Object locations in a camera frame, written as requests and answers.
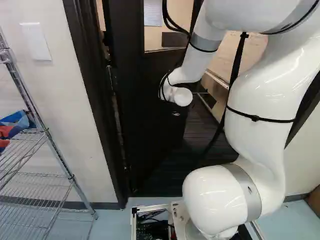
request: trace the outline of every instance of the red fabric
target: red fabric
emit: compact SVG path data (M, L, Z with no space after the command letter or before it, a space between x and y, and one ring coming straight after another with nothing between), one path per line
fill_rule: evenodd
M8 137L13 126L0 126L0 137Z
M3 140L3 139L0 139L0 148L5 148L6 146L8 146L10 143L10 140L6 139L6 140Z

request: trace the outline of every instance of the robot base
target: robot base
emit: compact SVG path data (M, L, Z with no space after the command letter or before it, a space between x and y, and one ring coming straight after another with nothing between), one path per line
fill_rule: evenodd
M173 225L177 240L229 240L235 234L235 232L233 232L229 237L215 236L211 238L205 238L190 219L190 216L186 209L186 205L183 201L173 201L170 204L170 212L172 214Z

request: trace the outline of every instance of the baseboard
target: baseboard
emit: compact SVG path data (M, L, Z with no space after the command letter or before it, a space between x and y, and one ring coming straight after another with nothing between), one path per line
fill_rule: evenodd
M309 196L309 193L286 196L285 199L284 199L284 203L303 200L308 196Z
M90 205L95 210L97 209L120 210L121 209L117 202L91 202ZM65 201L63 204L63 208L83 210L83 209L86 209L86 206L82 201Z
M27 206L58 206L59 201L55 200L43 200L25 197L15 197L15 196L0 196L1 202L7 204L21 204ZM93 209L104 209L104 210L120 210L119 204L117 202L91 202L90 205ZM63 203L63 208L74 209L74 210L84 210L86 209L85 204L82 201L65 201Z

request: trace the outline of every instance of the white wall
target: white wall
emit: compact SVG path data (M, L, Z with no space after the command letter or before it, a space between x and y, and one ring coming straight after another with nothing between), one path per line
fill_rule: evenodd
M320 104L284 150L286 194L311 192L320 185Z
M189 31L194 0L168 0L167 8L170 17L182 28ZM162 26L144 27L144 50L153 51L162 47L162 32L172 32L163 22Z
M22 22L41 23L52 61L31 59ZM45 124L88 199L117 202L62 0L1 0L0 26ZM4 116L20 110L23 102L4 66L0 79L0 115ZM27 168L56 172L58 165L44 146Z

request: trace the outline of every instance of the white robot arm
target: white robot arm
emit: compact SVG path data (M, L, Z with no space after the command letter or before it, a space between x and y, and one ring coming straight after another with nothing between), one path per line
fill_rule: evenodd
M238 225L281 206L286 139L320 70L319 23L319 0L204 0L163 100L190 104L191 92L173 85L201 79L226 30L269 34L261 60L237 78L227 101L225 135L238 159L197 169L183 183L190 218L208 240L229 239Z

